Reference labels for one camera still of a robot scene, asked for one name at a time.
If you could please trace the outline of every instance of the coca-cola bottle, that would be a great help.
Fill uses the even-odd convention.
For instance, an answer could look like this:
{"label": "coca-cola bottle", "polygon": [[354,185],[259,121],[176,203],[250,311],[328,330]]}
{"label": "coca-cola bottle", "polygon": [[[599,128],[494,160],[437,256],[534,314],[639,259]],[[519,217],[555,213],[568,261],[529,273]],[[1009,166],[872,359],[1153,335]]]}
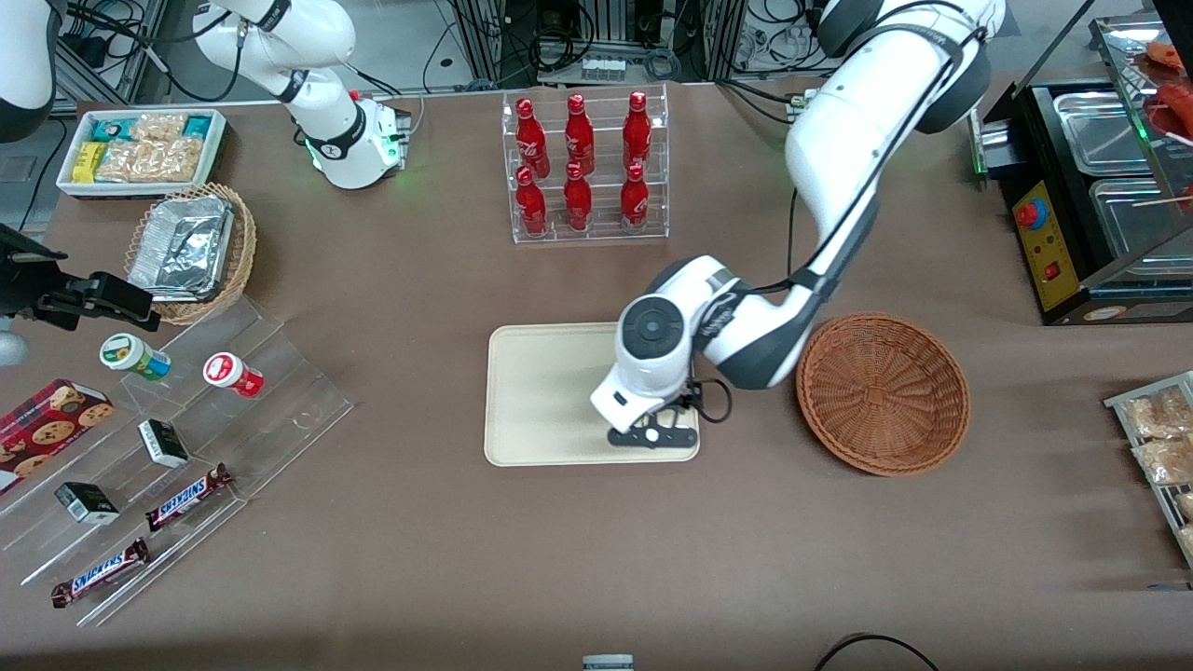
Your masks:
{"label": "coca-cola bottle", "polygon": [[563,185],[563,201],[568,205],[568,226],[583,233],[593,217],[593,190],[585,179],[580,161],[568,164],[568,183]]}
{"label": "coca-cola bottle", "polygon": [[642,164],[630,164],[625,176],[625,184],[622,185],[622,228],[626,233],[638,234],[647,227],[647,199],[650,190],[642,181]]}
{"label": "coca-cola bottle", "polygon": [[537,179],[545,179],[551,174],[551,161],[546,158],[543,124],[534,118],[534,105],[528,98],[520,98],[514,107],[518,110],[518,153],[523,165],[530,166]]}
{"label": "coca-cola bottle", "polygon": [[563,129],[563,138],[568,143],[568,160],[579,161],[583,173],[592,174],[596,168],[593,122],[585,112],[585,97],[579,93],[568,96],[568,125]]}
{"label": "coca-cola bottle", "polygon": [[630,170],[633,161],[647,165],[650,159],[650,119],[647,118],[647,94],[642,91],[630,93],[630,113],[622,127],[622,142],[625,146],[625,170]]}
{"label": "coca-cola bottle", "polygon": [[518,214],[526,235],[542,238],[546,235],[546,199],[543,198],[543,190],[534,184],[534,174],[527,166],[518,166],[515,177],[518,191],[514,192],[514,199],[518,201]]}

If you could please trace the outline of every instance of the brown tablecloth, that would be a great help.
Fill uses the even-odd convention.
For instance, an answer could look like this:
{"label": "brown tablecloth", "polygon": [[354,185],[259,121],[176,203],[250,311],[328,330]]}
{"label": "brown tablecloth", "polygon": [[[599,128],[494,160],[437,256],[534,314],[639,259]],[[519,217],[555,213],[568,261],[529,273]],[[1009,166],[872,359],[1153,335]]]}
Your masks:
{"label": "brown tablecloth", "polygon": [[[703,252],[755,284],[783,275],[783,128],[711,85],[669,91],[672,238],[611,247],[511,242],[500,94],[429,100],[409,168],[359,192],[311,168],[282,106],[227,107],[218,174],[259,227],[248,293],[359,406],[104,627],[5,574],[0,667],[562,670],[630,652],[644,671],[810,669],[872,630],[947,669],[1188,669],[1193,595],[1143,591],[1182,560],[1100,400],[1193,368],[1193,331],[1039,326],[996,190],[964,178],[962,128],[895,156],[824,313],[900,314],[953,351],[973,420],[942,468],[851,469],[790,381],[738,393],[688,463],[484,460],[499,326],[614,320]],[[63,197],[49,244],[69,270],[119,271],[144,207]],[[803,209],[797,228],[802,259]],[[115,322],[17,330],[35,353],[0,371],[0,407],[52,377],[115,383],[95,361]]]}

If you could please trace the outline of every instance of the snickers bar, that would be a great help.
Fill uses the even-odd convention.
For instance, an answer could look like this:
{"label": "snickers bar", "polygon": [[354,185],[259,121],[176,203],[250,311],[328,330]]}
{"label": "snickers bar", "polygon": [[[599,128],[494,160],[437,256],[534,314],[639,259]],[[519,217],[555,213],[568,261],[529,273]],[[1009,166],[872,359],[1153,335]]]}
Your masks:
{"label": "snickers bar", "polygon": [[174,494],[168,501],[157,506],[157,510],[146,513],[146,518],[149,519],[149,533],[152,534],[169,524],[174,519],[186,515],[186,511],[197,506],[199,501],[208,498],[215,493],[216,490],[223,487],[228,482],[231,482],[231,475],[228,474],[228,469],[223,463],[206,472],[203,478],[196,480],[193,485]]}
{"label": "snickers bar", "polygon": [[149,548],[146,547],[146,540],[137,538],[132,541],[132,544],[128,549],[113,555],[104,564],[95,566],[69,583],[55,585],[54,592],[50,593],[50,601],[54,602],[54,608],[66,608],[92,589],[111,580],[128,567],[137,564],[149,564]]}

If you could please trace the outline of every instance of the brown wicker bowl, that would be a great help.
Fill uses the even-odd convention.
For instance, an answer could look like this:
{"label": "brown wicker bowl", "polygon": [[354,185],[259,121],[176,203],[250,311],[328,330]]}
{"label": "brown wicker bowl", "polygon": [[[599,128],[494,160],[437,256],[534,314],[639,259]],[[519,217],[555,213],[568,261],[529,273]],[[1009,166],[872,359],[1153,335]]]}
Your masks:
{"label": "brown wicker bowl", "polygon": [[969,429],[969,388],[957,361],[931,333],[888,314],[820,327],[799,359],[796,394],[824,447],[876,475],[932,470]]}
{"label": "brown wicker bowl", "polygon": [[[202,316],[221,313],[231,307],[245,293],[248,276],[253,272],[253,254],[256,252],[256,224],[253,221],[253,213],[248,211],[245,201],[235,191],[222,184],[208,183],[166,196],[162,202],[200,196],[220,196],[236,209],[236,216],[231,224],[231,240],[228,241],[228,260],[224,261],[223,288],[220,289],[220,294],[215,298],[206,303],[154,303],[153,309],[161,315],[162,321],[175,326],[190,326]],[[149,210],[146,210],[144,216],[141,217],[141,224],[132,233],[129,250],[124,252],[125,277],[132,270],[132,261],[137,258],[137,250],[141,248],[141,235],[144,234],[148,220]]]}

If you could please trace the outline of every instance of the beige tray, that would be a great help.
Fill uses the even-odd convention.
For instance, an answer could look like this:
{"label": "beige tray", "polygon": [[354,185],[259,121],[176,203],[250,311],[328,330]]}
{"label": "beige tray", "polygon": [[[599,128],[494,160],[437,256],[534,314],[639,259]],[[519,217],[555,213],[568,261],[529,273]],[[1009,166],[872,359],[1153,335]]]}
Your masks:
{"label": "beige tray", "polygon": [[588,395],[613,365],[617,324],[502,326],[489,337],[484,456],[494,466],[564,466],[687,461],[700,449],[614,448]]}

